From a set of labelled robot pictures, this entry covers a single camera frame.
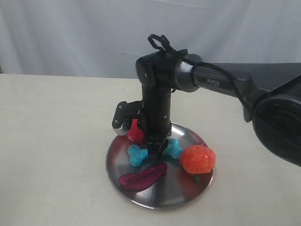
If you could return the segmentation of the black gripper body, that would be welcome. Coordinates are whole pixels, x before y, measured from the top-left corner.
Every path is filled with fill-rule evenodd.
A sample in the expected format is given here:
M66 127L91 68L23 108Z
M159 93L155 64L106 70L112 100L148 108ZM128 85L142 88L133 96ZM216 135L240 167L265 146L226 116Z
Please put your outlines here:
M144 142L161 144L171 134L171 89L142 86L142 95L142 113L146 117L143 123Z

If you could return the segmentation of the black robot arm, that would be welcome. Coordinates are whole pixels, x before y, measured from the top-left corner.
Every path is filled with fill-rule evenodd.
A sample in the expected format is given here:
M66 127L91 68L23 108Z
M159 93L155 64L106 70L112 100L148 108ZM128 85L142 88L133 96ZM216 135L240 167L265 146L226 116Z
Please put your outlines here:
M135 68L143 92L141 126L152 154L162 154L167 146L171 93L205 88L238 98L259 141L274 155L300 165L300 63L209 64L182 51L143 56Z

